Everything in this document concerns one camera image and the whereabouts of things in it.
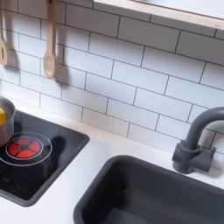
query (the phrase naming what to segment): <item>wooden spoon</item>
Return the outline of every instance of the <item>wooden spoon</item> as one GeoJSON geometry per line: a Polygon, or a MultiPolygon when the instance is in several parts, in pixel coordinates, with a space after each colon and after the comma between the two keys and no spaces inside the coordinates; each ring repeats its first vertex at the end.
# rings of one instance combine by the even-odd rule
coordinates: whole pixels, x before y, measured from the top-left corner
{"type": "Polygon", "coordinates": [[[48,18],[44,69],[46,76],[50,79],[54,77],[57,65],[55,56],[57,2],[58,0],[46,0],[48,18]]]}
{"type": "Polygon", "coordinates": [[[7,66],[7,64],[8,64],[8,47],[4,41],[2,3],[3,3],[2,0],[0,0],[0,64],[7,66]]]}

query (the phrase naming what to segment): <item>induction hob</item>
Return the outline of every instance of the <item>induction hob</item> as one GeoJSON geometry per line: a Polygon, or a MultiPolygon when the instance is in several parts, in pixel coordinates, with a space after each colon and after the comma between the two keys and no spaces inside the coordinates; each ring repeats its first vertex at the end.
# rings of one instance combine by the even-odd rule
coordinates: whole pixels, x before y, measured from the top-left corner
{"type": "Polygon", "coordinates": [[[35,204],[88,143],[88,136],[16,113],[12,139],[0,148],[0,196],[35,204]]]}

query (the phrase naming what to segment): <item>yellow food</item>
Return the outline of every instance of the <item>yellow food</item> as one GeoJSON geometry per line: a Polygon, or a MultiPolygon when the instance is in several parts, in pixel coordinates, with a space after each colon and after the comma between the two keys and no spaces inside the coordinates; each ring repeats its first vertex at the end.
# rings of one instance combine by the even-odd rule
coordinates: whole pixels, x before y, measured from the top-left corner
{"type": "Polygon", "coordinates": [[[5,111],[0,108],[0,125],[6,122],[6,114],[5,111]]]}

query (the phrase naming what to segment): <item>tap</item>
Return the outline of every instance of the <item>tap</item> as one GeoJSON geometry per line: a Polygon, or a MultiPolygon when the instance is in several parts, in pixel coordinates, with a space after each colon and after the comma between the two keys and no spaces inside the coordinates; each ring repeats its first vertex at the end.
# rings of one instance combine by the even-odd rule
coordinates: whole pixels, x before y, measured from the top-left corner
{"type": "Polygon", "coordinates": [[[203,129],[216,121],[224,120],[224,108],[212,108],[200,114],[192,123],[186,140],[180,141],[173,153],[173,168],[180,173],[190,174],[194,171],[209,172],[215,148],[203,150],[199,146],[203,129]]]}

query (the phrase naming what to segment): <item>glowing red burner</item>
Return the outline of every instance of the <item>glowing red burner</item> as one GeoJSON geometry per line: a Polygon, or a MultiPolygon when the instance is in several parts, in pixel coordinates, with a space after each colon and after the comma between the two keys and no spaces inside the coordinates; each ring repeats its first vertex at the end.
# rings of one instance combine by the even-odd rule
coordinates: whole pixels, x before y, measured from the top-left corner
{"type": "Polygon", "coordinates": [[[34,158],[40,153],[41,145],[33,138],[23,137],[13,140],[7,151],[14,158],[34,158]]]}

